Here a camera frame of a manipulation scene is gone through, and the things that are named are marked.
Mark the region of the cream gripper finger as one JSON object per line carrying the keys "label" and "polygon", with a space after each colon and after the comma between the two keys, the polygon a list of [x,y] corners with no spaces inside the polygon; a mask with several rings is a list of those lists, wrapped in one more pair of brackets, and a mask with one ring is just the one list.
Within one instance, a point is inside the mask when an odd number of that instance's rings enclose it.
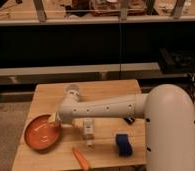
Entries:
{"label": "cream gripper finger", "polygon": [[50,117],[48,118],[47,123],[52,127],[58,127],[60,125],[60,122],[56,119],[56,114],[52,113]]}

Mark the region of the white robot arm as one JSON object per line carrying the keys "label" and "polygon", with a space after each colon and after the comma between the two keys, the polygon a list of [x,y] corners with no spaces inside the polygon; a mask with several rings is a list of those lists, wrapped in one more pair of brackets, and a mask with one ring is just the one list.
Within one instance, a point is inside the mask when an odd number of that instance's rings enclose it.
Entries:
{"label": "white robot arm", "polygon": [[52,122],[70,124],[75,118],[145,119],[147,171],[195,171],[195,108],[180,87],[163,84],[147,94],[129,94],[82,102],[71,84]]}

